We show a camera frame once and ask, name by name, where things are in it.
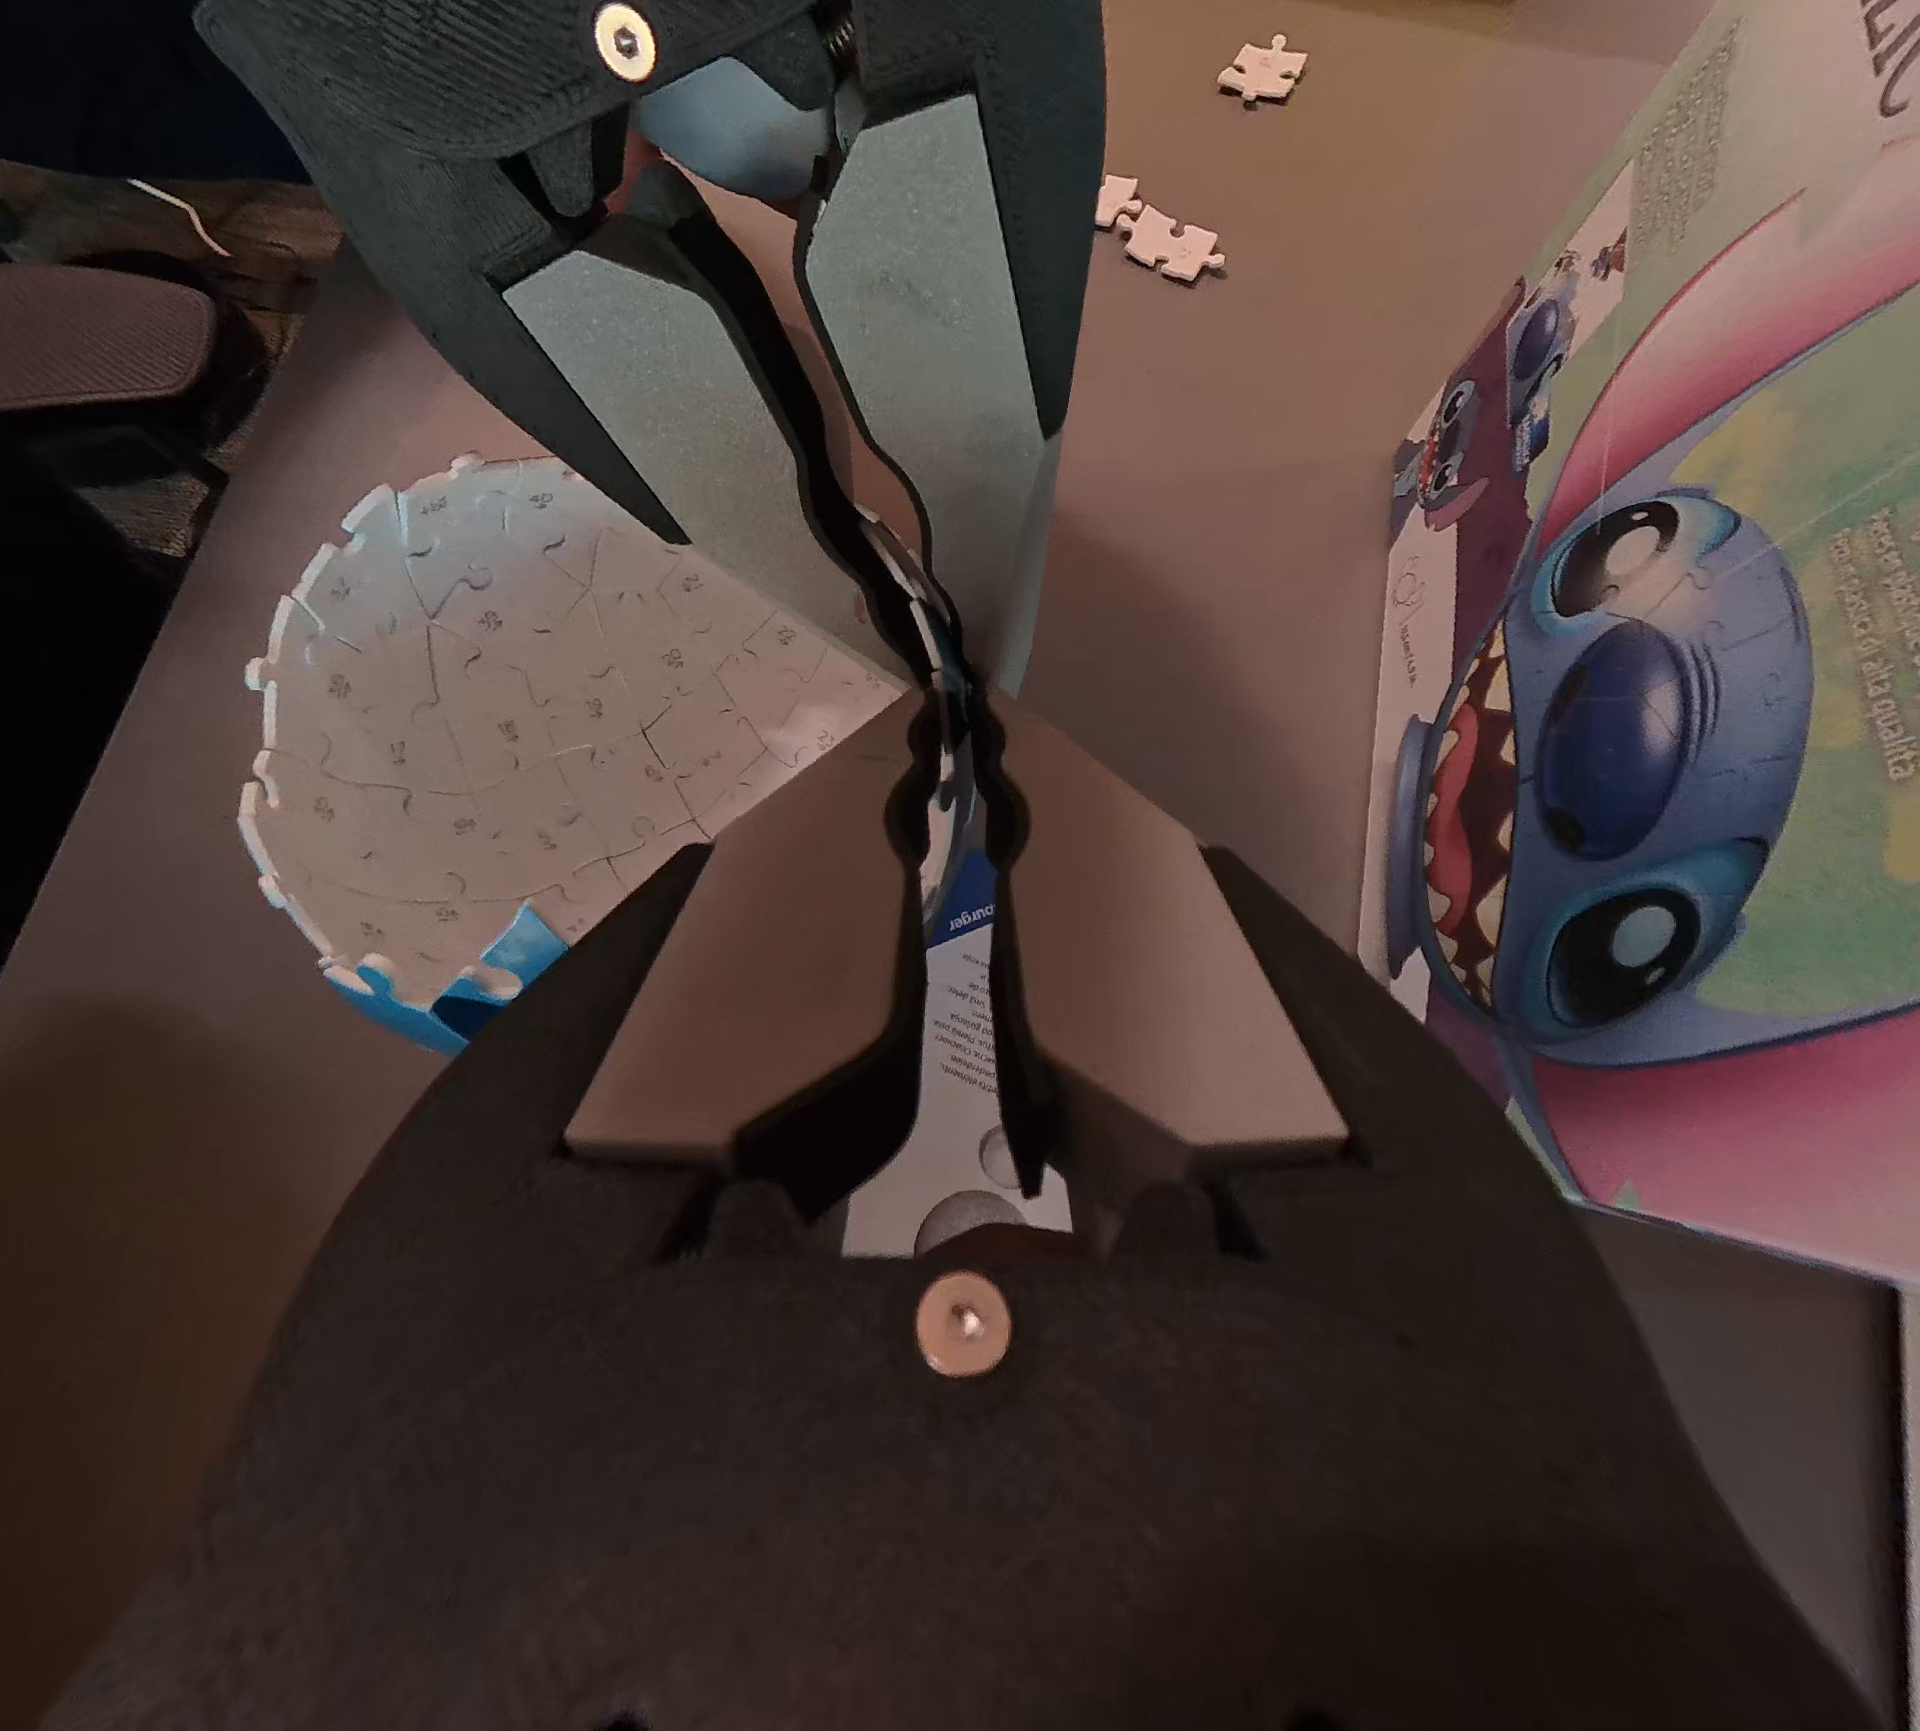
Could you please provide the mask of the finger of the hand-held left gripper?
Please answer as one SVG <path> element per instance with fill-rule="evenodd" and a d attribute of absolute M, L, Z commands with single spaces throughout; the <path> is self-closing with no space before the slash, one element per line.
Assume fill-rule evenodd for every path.
<path fill-rule="evenodd" d="M 878 670 L 930 682 L 924 622 L 839 484 L 764 284 L 714 216 L 615 214 L 502 302 L 672 540 Z"/>
<path fill-rule="evenodd" d="M 851 136 L 797 276 L 868 448 L 916 508 L 967 664 L 1019 692 L 1059 446 L 1040 422 L 969 94 Z"/>

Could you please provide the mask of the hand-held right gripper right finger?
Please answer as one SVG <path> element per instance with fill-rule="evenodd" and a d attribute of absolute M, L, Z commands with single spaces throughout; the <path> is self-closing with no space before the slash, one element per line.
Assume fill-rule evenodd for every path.
<path fill-rule="evenodd" d="M 1012 698 L 974 730 L 987 992 L 1019 1190 L 1129 1200 L 1347 1144 L 1202 844 Z"/>

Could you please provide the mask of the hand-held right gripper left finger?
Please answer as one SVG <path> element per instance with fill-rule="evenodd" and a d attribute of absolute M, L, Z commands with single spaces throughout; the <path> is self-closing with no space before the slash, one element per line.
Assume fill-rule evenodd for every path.
<path fill-rule="evenodd" d="M 933 714 L 899 696 L 719 832 L 563 1140 L 818 1220 L 917 1112 Z"/>

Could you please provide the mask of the partly built blue puzzle ball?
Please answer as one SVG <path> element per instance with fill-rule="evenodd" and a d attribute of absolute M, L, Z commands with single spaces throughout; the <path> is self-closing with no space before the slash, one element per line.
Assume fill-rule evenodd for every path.
<path fill-rule="evenodd" d="M 436 1054 L 902 690 L 558 460 L 477 456 L 359 500 L 247 686 L 261 896 Z"/>

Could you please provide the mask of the printed cardboard puzzle box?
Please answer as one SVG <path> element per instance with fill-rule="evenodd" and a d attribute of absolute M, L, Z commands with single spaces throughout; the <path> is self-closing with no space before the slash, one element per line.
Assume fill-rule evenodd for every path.
<path fill-rule="evenodd" d="M 1357 950 L 1572 1198 L 1918 1274 L 1916 0 L 1718 0 L 1393 464 Z"/>

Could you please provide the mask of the white instruction leaflet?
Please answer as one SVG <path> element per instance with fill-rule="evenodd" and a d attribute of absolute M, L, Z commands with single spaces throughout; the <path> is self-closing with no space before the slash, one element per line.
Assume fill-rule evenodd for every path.
<path fill-rule="evenodd" d="M 998 1106 L 991 954 L 995 874 L 980 850 L 958 866 L 924 946 L 924 1042 L 914 1126 L 846 1208 L 839 1250 L 904 1260 L 990 1224 L 1072 1230 L 1068 1188 L 1048 1170 L 1019 1188 Z"/>

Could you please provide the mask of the grey mesh office chair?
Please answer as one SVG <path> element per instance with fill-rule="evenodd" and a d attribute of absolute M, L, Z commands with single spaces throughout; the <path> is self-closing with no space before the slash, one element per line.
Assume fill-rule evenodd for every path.
<path fill-rule="evenodd" d="M 210 368 L 219 316 L 171 282 L 64 264 L 2 268 L 2 414 L 178 400 Z"/>

